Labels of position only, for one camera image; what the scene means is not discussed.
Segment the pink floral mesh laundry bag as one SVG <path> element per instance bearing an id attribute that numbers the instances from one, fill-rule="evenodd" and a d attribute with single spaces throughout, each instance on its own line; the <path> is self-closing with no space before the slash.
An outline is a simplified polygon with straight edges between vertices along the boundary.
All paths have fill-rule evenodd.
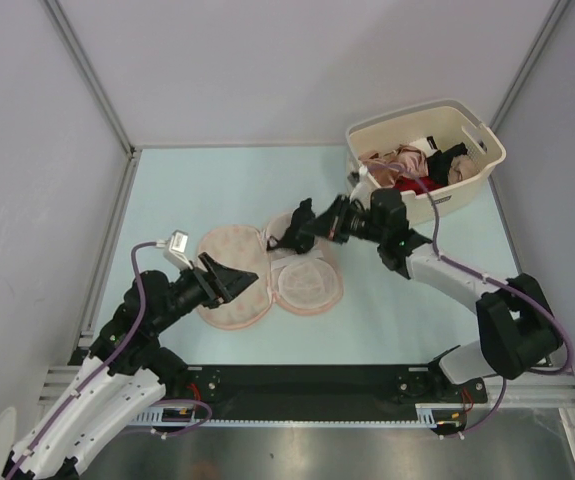
<path id="1" fill-rule="evenodd" d="M 281 238 L 292 215 L 273 218 L 264 229 L 227 225 L 208 232 L 198 251 L 217 262 L 258 275 L 258 280 L 232 302 L 216 309 L 200 307 L 198 315 L 222 330 L 246 328 L 278 305 L 300 316 L 320 315 L 343 297 L 344 285 L 330 243 L 317 239 L 312 250 L 297 254 L 286 249 L 269 252 L 268 241 Z"/>

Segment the black lace bra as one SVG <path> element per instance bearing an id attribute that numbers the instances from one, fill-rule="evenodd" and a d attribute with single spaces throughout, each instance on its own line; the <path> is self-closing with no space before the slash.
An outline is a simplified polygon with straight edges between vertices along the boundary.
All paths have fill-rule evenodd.
<path id="1" fill-rule="evenodd" d="M 300 256 L 320 252 L 325 259 L 335 261 L 334 249 L 328 241 L 303 230 L 304 225 L 315 217 L 312 198 L 301 200 L 291 214 L 276 218 L 268 224 L 265 230 L 265 250 L 268 253 L 289 252 Z M 288 219 L 286 227 L 282 234 L 278 234 L 275 227 L 285 218 Z"/>

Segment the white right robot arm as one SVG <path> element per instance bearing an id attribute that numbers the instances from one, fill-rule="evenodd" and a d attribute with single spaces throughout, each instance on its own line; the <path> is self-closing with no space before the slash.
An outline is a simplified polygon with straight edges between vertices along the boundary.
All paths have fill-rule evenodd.
<path id="1" fill-rule="evenodd" d="M 539 362 L 568 345 L 534 277 L 498 280 L 449 258 L 436 239 L 411 227 L 395 189 L 375 190 L 367 205 L 339 195 L 321 214 L 305 199 L 286 236 L 288 248 L 298 253 L 311 250 L 317 239 L 372 242 L 388 270 L 435 288 L 476 316 L 477 341 L 443 353 L 437 359 L 439 369 L 428 376 L 429 391 L 440 401 L 453 400 L 476 378 L 514 380 L 525 372 L 540 373 Z"/>

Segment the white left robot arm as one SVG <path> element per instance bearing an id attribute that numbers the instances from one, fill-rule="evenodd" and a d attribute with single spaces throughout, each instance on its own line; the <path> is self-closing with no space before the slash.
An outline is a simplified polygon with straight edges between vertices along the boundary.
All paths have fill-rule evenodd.
<path id="1" fill-rule="evenodd" d="M 77 447 L 102 447 L 142 410 L 181 397 L 188 365 L 159 336 L 193 310 L 219 308 L 258 279 L 209 254 L 170 281 L 161 271 L 134 272 L 112 319 L 92 343 L 75 378 L 48 413 L 11 449 L 5 479 L 74 479 L 83 471 Z"/>

